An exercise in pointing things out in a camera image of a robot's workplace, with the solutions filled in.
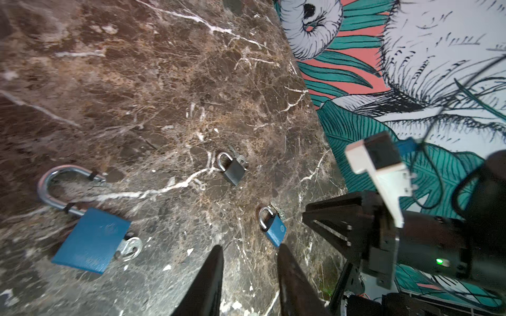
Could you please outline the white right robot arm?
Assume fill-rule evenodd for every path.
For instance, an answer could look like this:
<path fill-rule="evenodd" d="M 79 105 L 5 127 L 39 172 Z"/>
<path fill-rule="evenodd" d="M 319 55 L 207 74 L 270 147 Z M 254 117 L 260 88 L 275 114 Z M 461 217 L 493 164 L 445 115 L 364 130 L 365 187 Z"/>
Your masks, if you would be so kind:
<path fill-rule="evenodd" d="M 451 196 L 458 219 L 404 211 L 397 228 L 377 192 L 307 205 L 303 222 L 389 288 L 397 264 L 505 291 L 505 152 L 491 154 Z"/>

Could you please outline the dark brown padlock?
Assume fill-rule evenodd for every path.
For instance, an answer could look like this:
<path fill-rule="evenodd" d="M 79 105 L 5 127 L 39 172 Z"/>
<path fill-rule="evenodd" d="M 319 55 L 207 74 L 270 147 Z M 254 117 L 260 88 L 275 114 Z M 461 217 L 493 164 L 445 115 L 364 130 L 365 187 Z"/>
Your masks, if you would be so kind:
<path fill-rule="evenodd" d="M 220 152 L 216 159 L 225 179 L 237 186 L 247 171 L 246 157 L 239 154 L 233 146 L 229 146 L 229 152 Z"/>

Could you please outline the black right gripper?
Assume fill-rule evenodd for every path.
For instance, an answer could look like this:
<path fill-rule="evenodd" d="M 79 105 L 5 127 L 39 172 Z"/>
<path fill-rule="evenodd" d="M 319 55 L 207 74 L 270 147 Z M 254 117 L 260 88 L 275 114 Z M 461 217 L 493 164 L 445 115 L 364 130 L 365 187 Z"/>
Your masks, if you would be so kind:
<path fill-rule="evenodd" d="M 372 216 L 372 226 L 366 229 L 368 215 Z M 379 287 L 393 286 L 399 229 L 379 193 L 357 192 L 308 204 L 303 223 L 347 261 L 361 262 L 362 272 L 375 277 Z"/>

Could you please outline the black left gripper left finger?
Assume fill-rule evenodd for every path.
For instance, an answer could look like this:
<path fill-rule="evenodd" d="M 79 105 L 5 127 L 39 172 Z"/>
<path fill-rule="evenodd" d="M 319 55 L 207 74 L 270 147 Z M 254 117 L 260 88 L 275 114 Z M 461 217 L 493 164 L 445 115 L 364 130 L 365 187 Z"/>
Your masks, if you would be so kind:
<path fill-rule="evenodd" d="M 215 245 L 172 315 L 219 315 L 223 267 L 223 248 Z"/>

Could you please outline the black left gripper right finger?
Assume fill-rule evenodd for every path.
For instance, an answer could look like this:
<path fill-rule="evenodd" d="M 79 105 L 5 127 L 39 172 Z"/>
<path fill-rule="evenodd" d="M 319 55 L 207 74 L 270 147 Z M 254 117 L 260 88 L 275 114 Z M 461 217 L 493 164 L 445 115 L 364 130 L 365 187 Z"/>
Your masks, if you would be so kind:
<path fill-rule="evenodd" d="M 282 315 L 330 315 L 286 244 L 279 246 L 277 265 Z"/>

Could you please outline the large blue padlock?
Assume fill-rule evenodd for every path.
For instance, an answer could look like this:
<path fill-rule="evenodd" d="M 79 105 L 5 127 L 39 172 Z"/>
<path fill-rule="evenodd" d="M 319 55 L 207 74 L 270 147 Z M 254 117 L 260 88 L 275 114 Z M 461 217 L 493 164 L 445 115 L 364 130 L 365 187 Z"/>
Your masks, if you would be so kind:
<path fill-rule="evenodd" d="M 85 176 L 90 181 L 106 181 L 98 172 L 77 165 L 54 167 L 39 179 L 37 194 L 44 203 L 79 218 L 51 262 L 101 275 L 112 259 L 126 262 L 137 258 L 144 243 L 129 231 L 130 221 L 96 208 L 80 209 L 75 203 L 60 201 L 50 194 L 51 181 L 65 172 Z"/>

